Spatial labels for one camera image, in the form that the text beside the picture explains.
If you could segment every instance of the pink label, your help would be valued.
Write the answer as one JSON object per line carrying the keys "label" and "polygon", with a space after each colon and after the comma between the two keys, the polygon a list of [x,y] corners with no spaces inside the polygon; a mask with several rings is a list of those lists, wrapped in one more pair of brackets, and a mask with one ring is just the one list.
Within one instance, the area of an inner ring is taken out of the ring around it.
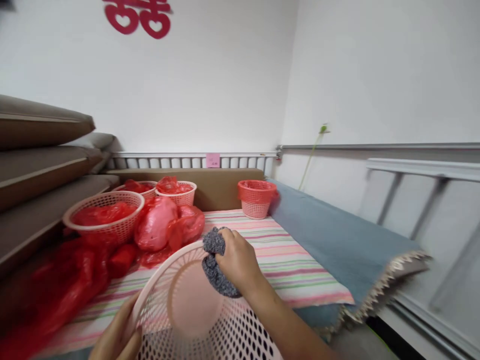
{"label": "pink label", "polygon": [[220,154],[212,152],[206,154],[206,167],[207,168],[219,168],[220,167]]}

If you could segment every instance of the basket rim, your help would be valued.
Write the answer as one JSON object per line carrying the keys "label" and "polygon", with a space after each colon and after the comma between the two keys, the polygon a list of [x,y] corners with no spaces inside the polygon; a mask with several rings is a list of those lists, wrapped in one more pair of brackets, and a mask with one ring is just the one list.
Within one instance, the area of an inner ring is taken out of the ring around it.
{"label": "basket rim", "polygon": [[153,273],[153,275],[148,279],[147,283],[140,291],[138,298],[133,305],[133,309],[131,310],[130,316],[128,317],[126,326],[125,326],[125,333],[123,334],[123,339],[130,339],[132,334],[134,333],[137,321],[139,320],[140,313],[144,308],[145,303],[149,297],[150,292],[154,288],[155,284],[157,283],[158,279],[164,274],[164,272],[180,257],[184,256],[185,254],[195,251],[197,249],[203,248],[204,242],[202,240],[197,240],[188,244],[187,246],[182,247],[180,250],[174,252],[169,258],[167,258],[163,264],[161,264],[158,269]]}
{"label": "basket rim", "polygon": [[[254,189],[254,188],[245,186],[244,183],[246,183],[246,182],[266,183],[266,184],[270,185],[271,188],[268,188],[268,189]],[[274,191],[277,191],[277,185],[275,185],[274,183],[268,182],[268,181],[264,181],[264,180],[240,180],[238,182],[238,187],[240,187],[244,190],[253,191],[253,192],[274,192]]]}
{"label": "basket rim", "polygon": [[157,190],[157,187],[155,186],[155,194],[157,195],[160,195],[160,196],[166,196],[166,197],[178,197],[178,196],[184,196],[184,195],[188,195],[188,194],[191,194],[193,193],[195,190],[197,190],[197,184],[194,183],[194,182],[191,182],[191,181],[177,181],[178,183],[182,183],[182,184],[190,184],[193,189],[190,190],[190,191],[187,191],[187,192],[184,192],[184,193],[181,193],[181,194],[166,194],[166,193],[163,193],[163,192],[160,192]]}
{"label": "basket rim", "polygon": [[109,222],[107,224],[103,224],[103,225],[94,225],[94,226],[85,226],[85,225],[77,225],[75,223],[73,223],[71,221],[71,217],[72,217],[72,214],[78,210],[78,208],[82,207],[83,205],[85,205],[86,203],[90,202],[91,200],[95,200],[95,199],[100,199],[100,198],[104,198],[106,196],[112,196],[112,193],[113,191],[108,191],[108,192],[103,192],[101,194],[98,194],[98,195],[94,195],[94,196],[90,196],[90,197],[87,197],[85,199],[83,199],[82,201],[79,201],[77,202],[75,205],[72,205],[64,214],[63,214],[63,217],[62,217],[62,221],[63,221],[63,224],[72,229],[72,230],[76,230],[76,231],[94,231],[94,230],[101,230],[101,229],[107,229],[107,228],[111,228],[112,226],[115,226],[115,225],[118,225],[118,224],[121,224],[127,220],[130,220],[131,218],[134,218],[138,215],[138,213],[144,208],[144,205],[145,205],[145,198],[137,193],[137,192],[133,192],[133,191],[115,191],[115,194],[128,194],[128,195],[132,195],[132,194],[135,194],[134,196],[138,197],[140,199],[140,205],[137,207],[137,209],[132,212],[130,215],[128,215],[127,217],[124,217],[120,220],[117,220],[117,221],[114,221],[114,222]]}
{"label": "basket rim", "polygon": [[[150,184],[150,185],[153,185],[153,187],[152,187],[150,190],[147,190],[147,191],[144,191],[144,192],[137,192],[137,194],[146,195],[146,194],[148,194],[149,192],[151,192],[152,190],[155,190],[155,186],[157,186],[158,181],[145,180],[145,181],[137,181],[137,183],[139,183],[139,184]],[[120,186],[117,186],[117,187],[114,188],[113,190],[110,190],[110,193],[118,192],[118,191],[128,191],[128,190],[121,190],[121,189],[124,188],[124,187],[125,187],[125,184],[120,185]]]}

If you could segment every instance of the red bag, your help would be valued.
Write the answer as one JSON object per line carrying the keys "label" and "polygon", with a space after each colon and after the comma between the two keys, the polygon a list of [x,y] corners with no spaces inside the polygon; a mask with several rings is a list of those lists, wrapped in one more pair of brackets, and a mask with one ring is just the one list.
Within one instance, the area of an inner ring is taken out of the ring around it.
{"label": "red bag", "polygon": [[157,252],[168,242],[169,222],[178,219],[177,205],[172,199],[158,196],[148,203],[135,229],[135,242],[141,250]]}
{"label": "red bag", "polygon": [[137,258],[138,247],[134,244],[120,246],[108,260],[108,274],[112,279],[123,278]]}
{"label": "red bag", "polygon": [[147,192],[149,190],[152,190],[154,187],[152,185],[149,185],[149,184],[141,184],[139,182],[136,182],[135,180],[132,180],[132,179],[128,179],[127,181],[125,181],[125,184],[123,184],[125,186],[124,189],[122,189],[123,191],[131,191],[131,192],[134,192],[134,193],[144,193],[144,192]]}
{"label": "red bag", "polygon": [[164,176],[156,184],[156,189],[162,194],[184,194],[194,188],[190,184],[178,183],[176,176]]}
{"label": "red bag", "polygon": [[91,206],[77,212],[72,222],[81,226],[105,225],[124,219],[137,210],[136,206],[126,202],[117,202],[111,206]]}
{"label": "red bag", "polygon": [[22,316],[0,340],[0,359],[29,359],[90,299],[103,292],[110,282],[109,255],[109,246],[98,239],[62,244],[49,263],[32,275]]}
{"label": "red bag", "polygon": [[205,227],[205,214],[196,206],[179,206],[178,217],[167,230],[168,244],[174,252],[198,240]]}
{"label": "red bag", "polygon": [[174,252],[170,246],[157,252],[144,252],[141,254],[139,262],[143,267],[151,269],[155,265],[165,262]]}

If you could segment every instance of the striped bed sheet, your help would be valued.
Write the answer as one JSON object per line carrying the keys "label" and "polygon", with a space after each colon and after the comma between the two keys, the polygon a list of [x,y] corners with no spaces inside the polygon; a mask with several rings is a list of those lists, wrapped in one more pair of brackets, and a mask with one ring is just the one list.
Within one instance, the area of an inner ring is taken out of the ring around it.
{"label": "striped bed sheet", "polygon": [[[204,234],[213,227],[237,230],[255,249],[261,271],[292,308],[354,304],[349,290],[337,282],[271,217],[251,220],[242,210],[205,212]],[[133,268],[94,298],[64,326],[40,357],[65,354],[92,346],[126,298],[141,290],[158,266]]]}

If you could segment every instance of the green plant stem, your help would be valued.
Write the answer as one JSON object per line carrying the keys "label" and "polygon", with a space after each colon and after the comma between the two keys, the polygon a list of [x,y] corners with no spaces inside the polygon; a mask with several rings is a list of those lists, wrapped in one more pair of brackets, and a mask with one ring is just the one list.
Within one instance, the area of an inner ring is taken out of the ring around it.
{"label": "green plant stem", "polygon": [[300,186],[298,187],[298,190],[302,189],[302,185],[304,184],[305,176],[307,175],[307,170],[309,169],[310,161],[312,160],[312,156],[314,155],[315,148],[317,147],[317,144],[320,145],[322,143],[323,138],[324,138],[324,133],[319,132],[318,136],[316,137],[315,144],[313,144],[313,147],[311,149],[310,157],[308,158],[308,161],[306,163],[305,171],[303,172],[303,176],[301,177],[301,183],[300,183]]}

